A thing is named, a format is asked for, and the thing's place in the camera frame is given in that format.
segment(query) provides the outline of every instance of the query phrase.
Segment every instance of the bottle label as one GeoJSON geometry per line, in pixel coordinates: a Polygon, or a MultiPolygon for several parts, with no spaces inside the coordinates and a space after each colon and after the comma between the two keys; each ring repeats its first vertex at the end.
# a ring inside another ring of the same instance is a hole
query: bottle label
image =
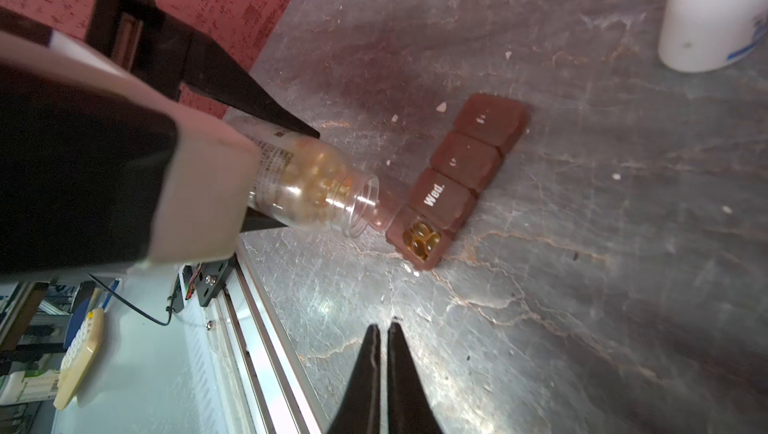
{"type": "Polygon", "coordinates": [[[254,181],[252,192],[258,209],[268,210],[273,205],[277,205],[283,174],[293,160],[293,152],[285,148],[291,146],[296,137],[301,134],[251,116],[238,119],[238,124],[248,124],[253,127],[251,132],[248,128],[235,126],[261,151],[259,175],[254,181]]]}
{"type": "Polygon", "coordinates": [[[745,45],[741,49],[738,49],[736,51],[733,51],[731,54],[728,55],[728,60],[733,61],[735,58],[739,58],[755,48],[758,41],[766,34],[768,33],[768,12],[764,12],[760,16],[756,16],[753,19],[753,26],[754,26],[754,33],[752,35],[752,42],[745,45]]]}

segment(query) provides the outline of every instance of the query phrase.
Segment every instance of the metal bracket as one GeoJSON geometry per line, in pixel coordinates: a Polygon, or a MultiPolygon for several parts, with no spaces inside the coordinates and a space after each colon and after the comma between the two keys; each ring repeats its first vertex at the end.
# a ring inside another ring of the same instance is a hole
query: metal bracket
{"type": "Polygon", "coordinates": [[[197,299],[202,307],[208,307],[210,300],[221,292],[236,264],[235,256],[203,264],[195,280],[197,299]]]}

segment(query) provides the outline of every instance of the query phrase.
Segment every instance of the blue label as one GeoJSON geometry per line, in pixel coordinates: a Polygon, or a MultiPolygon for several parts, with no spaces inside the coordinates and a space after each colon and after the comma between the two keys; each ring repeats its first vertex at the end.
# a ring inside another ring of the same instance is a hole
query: blue label
{"type": "Polygon", "coordinates": [[[729,61],[733,61],[735,58],[741,57],[755,48],[760,38],[762,38],[768,32],[768,14],[764,14],[762,17],[755,18],[754,27],[755,31],[752,35],[752,42],[750,42],[748,45],[745,45],[738,51],[734,51],[729,54],[729,61]]]}

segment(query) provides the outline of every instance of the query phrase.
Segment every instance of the bottle opening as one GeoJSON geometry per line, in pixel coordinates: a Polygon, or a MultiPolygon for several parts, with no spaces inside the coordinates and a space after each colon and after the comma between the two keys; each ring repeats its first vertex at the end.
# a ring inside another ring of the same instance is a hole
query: bottle opening
{"type": "Polygon", "coordinates": [[[365,230],[366,218],[376,208],[379,199],[379,179],[359,170],[352,170],[342,187],[329,196],[330,225],[347,237],[358,237],[365,230]]]}
{"type": "Polygon", "coordinates": [[[400,201],[390,190],[379,185],[379,199],[373,209],[366,209],[363,214],[368,225],[379,232],[386,232],[400,209],[400,201]]]}

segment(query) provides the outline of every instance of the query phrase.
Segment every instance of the clear plastic bottle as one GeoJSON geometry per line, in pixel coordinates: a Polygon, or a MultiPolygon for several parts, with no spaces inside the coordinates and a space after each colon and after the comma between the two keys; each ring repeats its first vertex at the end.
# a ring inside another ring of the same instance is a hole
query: clear plastic bottle
{"type": "Polygon", "coordinates": [[[226,122],[261,150],[249,206],[294,228],[363,232],[379,197],[375,175],[355,169],[330,144],[238,114],[226,122]]]}

